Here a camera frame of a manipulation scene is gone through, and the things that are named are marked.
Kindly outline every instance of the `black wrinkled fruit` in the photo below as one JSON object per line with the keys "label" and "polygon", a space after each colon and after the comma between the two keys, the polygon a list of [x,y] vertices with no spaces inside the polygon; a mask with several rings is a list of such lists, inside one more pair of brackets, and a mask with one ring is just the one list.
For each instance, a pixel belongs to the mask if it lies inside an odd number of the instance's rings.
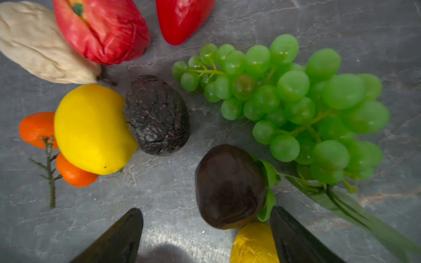
{"label": "black wrinkled fruit", "polygon": [[142,75],[127,92],[124,117],[148,154],[170,155],[190,136],[190,119],[180,94],[154,75]]}
{"label": "black wrinkled fruit", "polygon": [[264,175],[246,151],[229,144],[215,146],[196,168],[196,201],[211,226],[240,228],[266,201]]}

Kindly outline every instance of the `shiny red pepper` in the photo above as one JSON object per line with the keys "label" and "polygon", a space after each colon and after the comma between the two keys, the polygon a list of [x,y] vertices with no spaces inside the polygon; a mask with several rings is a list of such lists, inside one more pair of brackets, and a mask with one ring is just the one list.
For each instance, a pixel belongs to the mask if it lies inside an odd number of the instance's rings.
{"label": "shiny red pepper", "polygon": [[140,57],[151,43],[132,0],[53,0],[64,38],[85,58],[112,65]]}
{"label": "shiny red pepper", "polygon": [[216,0],[156,0],[164,39],[180,45],[208,19]]}

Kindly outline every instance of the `green grape bunch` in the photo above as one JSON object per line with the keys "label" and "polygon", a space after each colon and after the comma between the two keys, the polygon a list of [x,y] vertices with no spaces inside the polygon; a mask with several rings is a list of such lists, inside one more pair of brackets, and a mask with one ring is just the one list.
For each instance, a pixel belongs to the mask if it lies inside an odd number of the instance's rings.
{"label": "green grape bunch", "polygon": [[202,86],[208,102],[222,101],[225,119],[255,122],[255,140],[275,159],[296,161],[303,180],[342,182],[355,192],[345,178],[371,178],[383,157],[380,147],[357,138],[389,122],[388,108],[376,100],[381,80],[366,73],[337,74],[341,56],[331,48],[315,52],[305,66],[295,64],[298,50],[298,40],[289,34],[246,53],[230,44],[206,43],[187,64],[176,62],[172,74],[183,89]]}

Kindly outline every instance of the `gray marble surface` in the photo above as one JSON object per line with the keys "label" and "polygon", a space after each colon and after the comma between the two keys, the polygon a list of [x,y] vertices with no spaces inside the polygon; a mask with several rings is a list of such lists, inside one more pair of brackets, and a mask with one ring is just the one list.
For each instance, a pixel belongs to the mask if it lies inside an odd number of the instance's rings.
{"label": "gray marble surface", "polygon": [[[52,1],[36,0],[52,8]],[[251,135],[252,123],[225,120],[220,104],[199,92],[183,91],[171,66],[198,54],[206,42],[233,44],[246,51],[269,46],[283,33],[300,41],[298,63],[321,48],[342,56],[340,72],[369,72],[384,82],[379,98],[391,113],[385,130],[365,136],[384,150],[372,180],[359,182],[361,205],[421,244],[421,2],[419,0],[218,0],[205,25],[184,44],[167,44],[152,0],[135,1],[152,35],[141,58],[109,68],[124,95],[140,74],[155,74],[180,91],[189,108],[192,135],[168,157],[137,151],[122,174],[101,176],[74,188],[57,181],[57,208],[48,209],[48,184],[28,157],[43,152],[18,133],[27,115],[55,111],[77,85],[53,84],[32,76],[0,54],[0,262],[65,263],[83,251],[132,207],[144,214],[138,262],[227,263],[236,231],[211,228],[200,217],[194,170],[213,146],[230,143],[279,170],[266,146]],[[329,248],[349,263],[395,263],[370,234],[335,217],[284,181],[275,189],[285,207]]]}

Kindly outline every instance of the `yellow fruit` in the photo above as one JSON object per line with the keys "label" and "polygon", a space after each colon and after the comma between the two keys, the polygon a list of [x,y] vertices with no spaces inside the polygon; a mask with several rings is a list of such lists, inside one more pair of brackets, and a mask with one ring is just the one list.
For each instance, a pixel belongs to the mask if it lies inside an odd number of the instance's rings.
{"label": "yellow fruit", "polygon": [[137,148],[125,123],[124,99],[95,84],[69,92],[56,111],[54,130],[64,157],[99,175],[122,169]]}
{"label": "yellow fruit", "polygon": [[234,240],[231,263],[279,263],[272,230],[265,223],[251,223]]}

